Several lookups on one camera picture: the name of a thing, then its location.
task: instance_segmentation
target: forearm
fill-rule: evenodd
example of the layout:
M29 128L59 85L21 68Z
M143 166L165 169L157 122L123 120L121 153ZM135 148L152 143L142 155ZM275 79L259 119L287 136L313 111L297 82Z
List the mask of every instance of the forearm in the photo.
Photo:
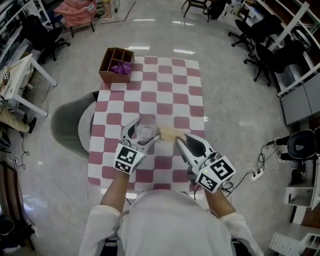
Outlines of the forearm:
M118 171L110 187L103 195L100 205L113 207L122 213L126 200L129 177L129 174Z
M213 194L205 190L204 193L209 207L214 210L219 218L236 212L221 190Z

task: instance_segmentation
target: white shirt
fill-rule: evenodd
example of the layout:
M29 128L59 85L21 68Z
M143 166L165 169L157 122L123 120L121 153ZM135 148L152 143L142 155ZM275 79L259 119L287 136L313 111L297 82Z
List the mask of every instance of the white shirt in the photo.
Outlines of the white shirt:
M115 232L126 256L232 256L231 239L246 241L263 256L243 216L235 212L218 219L190 196L169 190L141 194L123 216L110 206L94 207L79 256L100 256Z

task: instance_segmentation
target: pink cloth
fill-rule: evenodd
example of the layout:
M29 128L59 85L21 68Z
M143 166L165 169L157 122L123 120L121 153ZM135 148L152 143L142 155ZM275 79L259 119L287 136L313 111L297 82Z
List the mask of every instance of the pink cloth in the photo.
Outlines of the pink cloth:
M94 4L92 10L84 7ZM66 26L72 27L84 23L92 22L97 10L97 2L93 1L79 1L79 0L64 0L54 12L64 17Z

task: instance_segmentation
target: red and white tablecloth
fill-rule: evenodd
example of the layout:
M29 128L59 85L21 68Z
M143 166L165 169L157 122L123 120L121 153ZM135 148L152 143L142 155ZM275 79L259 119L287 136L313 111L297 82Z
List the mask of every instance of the red and white tablecloth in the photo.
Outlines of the red and white tablecloth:
M152 116L157 125L175 127L204 138L204 109L197 61L136 56L131 82L101 84L93 118L88 180L109 187L117 170L114 154L129 122ZM173 143L158 141L130 175L129 190L193 191Z

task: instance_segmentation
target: tile floor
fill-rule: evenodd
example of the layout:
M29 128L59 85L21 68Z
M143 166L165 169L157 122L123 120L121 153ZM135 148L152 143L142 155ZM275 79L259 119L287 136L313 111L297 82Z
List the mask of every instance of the tile floor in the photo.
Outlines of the tile floor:
M207 23L200 10L191 8L183 19L182 4L183 0L138 0L125 22L97 25L95 33L89 28L77 32L74 38L66 33L64 37L71 46L57 52L56 62L49 58L43 65L58 86L49 88L42 81L36 90L36 105L49 115L38 116L33 134L26 135L24 148L30 155L23 157L26 169L18 169L25 211L39 233L39 238L33 236L32 240L42 255L76 255L89 211L106 191L88 184L87 160L53 139L51 117L60 105L99 89L98 69L107 47L141 47L134 50L137 56L198 61L206 138L227 155L237 175L256 166L263 144L289 134L275 87L267 87L263 76L255 83L257 70L243 64L246 50L231 47L235 39L228 37L228 31L237 31L234 16L228 14ZM9 135L11 156L20 159L22 139L16 131ZM266 155L271 152L271 148L266 149ZM272 156L265 168L272 171L288 167ZM263 250L279 224L290 217L292 208L283 203L290 176L289 171L265 173L255 182L246 177L234 193L236 210L246 217ZM205 204L200 192L197 198Z

